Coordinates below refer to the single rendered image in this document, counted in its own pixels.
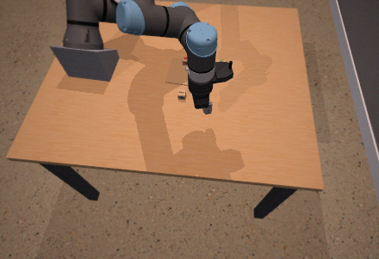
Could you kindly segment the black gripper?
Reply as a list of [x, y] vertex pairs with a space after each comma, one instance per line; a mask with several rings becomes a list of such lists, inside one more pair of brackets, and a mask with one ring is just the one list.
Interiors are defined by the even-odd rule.
[[215, 62], [214, 69], [208, 73], [199, 74], [189, 67], [188, 87], [192, 94], [196, 109], [205, 108], [205, 114], [211, 114], [213, 103], [209, 101], [209, 95], [213, 89], [213, 83], [224, 83], [233, 78], [233, 62]]

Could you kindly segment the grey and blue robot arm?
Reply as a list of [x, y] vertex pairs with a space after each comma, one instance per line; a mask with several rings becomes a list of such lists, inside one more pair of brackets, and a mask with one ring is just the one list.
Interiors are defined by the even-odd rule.
[[64, 47], [103, 50], [99, 22], [116, 23], [125, 34], [178, 39], [195, 73], [208, 73], [215, 66], [217, 31], [200, 22], [184, 2], [167, 7], [154, 0], [66, 0], [66, 20]]

